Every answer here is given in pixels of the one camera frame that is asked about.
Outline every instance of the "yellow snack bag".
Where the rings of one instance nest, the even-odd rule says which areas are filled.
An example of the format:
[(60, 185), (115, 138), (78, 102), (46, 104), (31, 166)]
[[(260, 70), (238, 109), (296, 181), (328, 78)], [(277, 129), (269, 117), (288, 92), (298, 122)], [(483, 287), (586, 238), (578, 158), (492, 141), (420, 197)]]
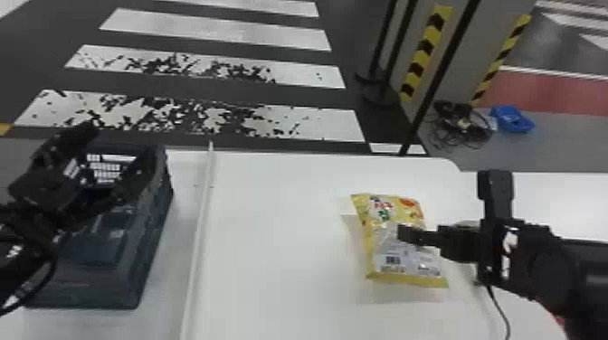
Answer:
[(351, 199), (363, 225), (366, 278), (422, 287), (448, 287), (435, 253), (397, 240), (400, 224), (424, 229), (423, 211), (418, 202), (381, 194), (353, 194)]

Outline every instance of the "crosswalk stripe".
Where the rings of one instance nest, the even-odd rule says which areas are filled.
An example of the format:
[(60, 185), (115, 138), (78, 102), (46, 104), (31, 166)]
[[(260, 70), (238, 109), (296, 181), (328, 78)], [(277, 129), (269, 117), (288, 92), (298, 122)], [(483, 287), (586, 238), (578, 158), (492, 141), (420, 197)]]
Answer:
[(608, 37), (591, 34), (581, 34), (581, 36), (595, 46), (608, 51)]
[(43, 90), (15, 125), (63, 128), (91, 119), (97, 126), (129, 131), (365, 141), (356, 114), (349, 109), (229, 104), (72, 90)]
[(117, 9), (101, 30), (331, 51), (323, 30)]
[(586, 19), (578, 16), (552, 13), (542, 13), (542, 15), (546, 16), (547, 18), (553, 20), (558, 24), (562, 24), (565, 26), (608, 31), (608, 20)]
[(599, 7), (599, 6), (588, 6), (588, 5), (579, 5), (579, 4), (572, 4), (572, 3), (559, 3), (559, 2), (555, 2), (555, 1), (540, 0), (540, 1), (537, 1), (536, 7), (608, 16), (608, 10), (604, 7)]
[(83, 45), (66, 68), (344, 89), (336, 66)]
[(249, 11), (318, 17), (315, 3), (293, 0), (164, 0), (192, 5), (244, 9)]
[(29, 0), (2, 0), (0, 1), (0, 19), (10, 14), (15, 9), (25, 4)]

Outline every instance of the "black robotic arm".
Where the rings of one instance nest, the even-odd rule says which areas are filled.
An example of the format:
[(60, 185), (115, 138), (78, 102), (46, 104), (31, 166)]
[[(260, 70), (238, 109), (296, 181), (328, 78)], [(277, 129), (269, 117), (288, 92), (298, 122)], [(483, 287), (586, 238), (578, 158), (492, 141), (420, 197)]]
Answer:
[(446, 259), (476, 264), (480, 284), (538, 301), (565, 320), (571, 339), (608, 338), (608, 244), (565, 240), (547, 226), (513, 219), (513, 192), (510, 172), (481, 171), (478, 197), (485, 216), (479, 227), (400, 226), (397, 237), (437, 247)]

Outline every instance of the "table surface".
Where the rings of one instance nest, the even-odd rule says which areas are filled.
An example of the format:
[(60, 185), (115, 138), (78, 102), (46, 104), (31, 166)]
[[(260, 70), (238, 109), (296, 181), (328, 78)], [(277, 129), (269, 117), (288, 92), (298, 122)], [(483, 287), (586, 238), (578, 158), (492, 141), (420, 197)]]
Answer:
[[(218, 153), (195, 288), (194, 339), (500, 339), (471, 265), (443, 262), (448, 289), (364, 279), (349, 195), (418, 200), (427, 224), (478, 220), (476, 176), (443, 159)], [(606, 175), (516, 174), (514, 214), (608, 241)], [(512, 339), (565, 338), (538, 304), (497, 291)]]
[[(12, 173), (3, 172), (6, 188), (27, 166), (40, 141), (24, 141), (22, 152), (2, 155)], [(190, 263), (206, 177), (206, 153), (167, 151), (175, 196), (150, 269), (141, 304), (135, 310), (53, 310), (19, 308), (0, 318), (3, 340), (178, 339), (182, 332)]]

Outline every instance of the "dark blue basket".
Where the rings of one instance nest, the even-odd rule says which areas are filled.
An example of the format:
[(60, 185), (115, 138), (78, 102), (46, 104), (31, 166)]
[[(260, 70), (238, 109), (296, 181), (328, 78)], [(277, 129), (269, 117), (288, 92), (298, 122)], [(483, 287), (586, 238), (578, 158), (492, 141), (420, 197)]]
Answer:
[(527, 133), (534, 128), (532, 120), (526, 118), (512, 105), (492, 107), (489, 114), (499, 122), (499, 128), (508, 132)]

